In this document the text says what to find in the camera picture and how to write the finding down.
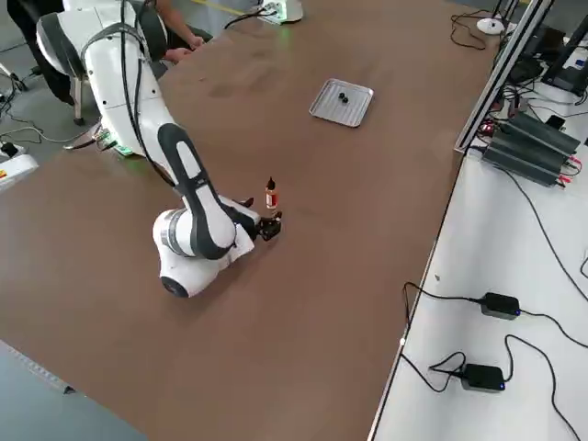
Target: black power adapter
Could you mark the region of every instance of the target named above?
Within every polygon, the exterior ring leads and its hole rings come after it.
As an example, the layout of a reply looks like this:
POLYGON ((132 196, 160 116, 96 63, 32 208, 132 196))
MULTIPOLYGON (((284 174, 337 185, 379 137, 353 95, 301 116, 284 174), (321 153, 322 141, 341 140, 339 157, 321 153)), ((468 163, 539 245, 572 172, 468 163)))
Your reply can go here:
POLYGON ((466 390, 500 392, 504 390, 503 371, 496 366, 474 365, 468 363, 461 374, 461 385, 466 390))
POLYGON ((514 320, 521 315, 521 308, 515 297, 487 292, 478 303, 482 314, 498 319, 514 320))

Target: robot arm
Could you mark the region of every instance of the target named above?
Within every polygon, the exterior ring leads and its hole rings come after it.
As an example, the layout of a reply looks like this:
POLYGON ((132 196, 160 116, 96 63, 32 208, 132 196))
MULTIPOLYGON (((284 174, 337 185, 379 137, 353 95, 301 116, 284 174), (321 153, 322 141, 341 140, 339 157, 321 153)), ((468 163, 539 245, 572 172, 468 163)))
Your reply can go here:
POLYGON ((121 6, 111 0, 78 0, 76 9, 40 20, 38 41, 57 70, 89 79, 102 115, 96 137, 107 146, 147 157, 180 194, 185 207, 162 213, 153 238, 165 287, 191 297, 251 251, 257 234, 265 239, 277 234, 279 220, 262 220, 217 194, 192 141, 167 110, 149 67, 150 56, 166 50, 165 27, 148 8, 135 28, 141 3, 133 7, 126 1, 121 6))

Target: silver tray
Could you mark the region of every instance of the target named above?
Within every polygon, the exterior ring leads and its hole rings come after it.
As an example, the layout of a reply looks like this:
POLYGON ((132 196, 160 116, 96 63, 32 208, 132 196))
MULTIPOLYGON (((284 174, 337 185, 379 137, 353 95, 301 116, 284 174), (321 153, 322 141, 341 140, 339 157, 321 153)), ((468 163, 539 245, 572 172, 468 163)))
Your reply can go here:
POLYGON ((309 111, 316 118, 357 127, 366 115, 373 96, 374 91, 363 85, 352 85, 331 78, 324 84, 309 111), (347 97, 347 103, 339 98, 341 92, 347 97))

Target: yellow floor marking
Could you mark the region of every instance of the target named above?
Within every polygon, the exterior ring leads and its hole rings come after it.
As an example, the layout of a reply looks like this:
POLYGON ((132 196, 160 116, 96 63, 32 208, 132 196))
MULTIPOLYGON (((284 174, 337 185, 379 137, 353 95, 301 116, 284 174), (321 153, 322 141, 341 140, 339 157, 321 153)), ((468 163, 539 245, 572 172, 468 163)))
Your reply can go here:
POLYGON ((192 1, 194 3, 198 3, 199 5, 211 7, 212 9, 217 9, 222 12, 227 12, 229 14, 233 14, 234 16, 242 16, 243 14, 245 14, 243 11, 238 11, 238 10, 233 9, 231 7, 219 5, 218 3, 209 2, 207 0, 190 0, 190 1, 192 1))

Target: person's arm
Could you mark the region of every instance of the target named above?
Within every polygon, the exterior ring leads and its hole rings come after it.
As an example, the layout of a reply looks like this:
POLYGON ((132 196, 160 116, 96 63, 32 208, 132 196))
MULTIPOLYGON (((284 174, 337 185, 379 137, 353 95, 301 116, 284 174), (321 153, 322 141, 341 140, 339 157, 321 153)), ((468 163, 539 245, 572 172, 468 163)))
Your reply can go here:
POLYGON ((197 37, 192 33, 180 12, 173 7, 172 0, 157 0, 155 7, 164 23, 175 32, 180 39, 185 41, 192 51, 204 43, 204 40, 201 37, 197 37))

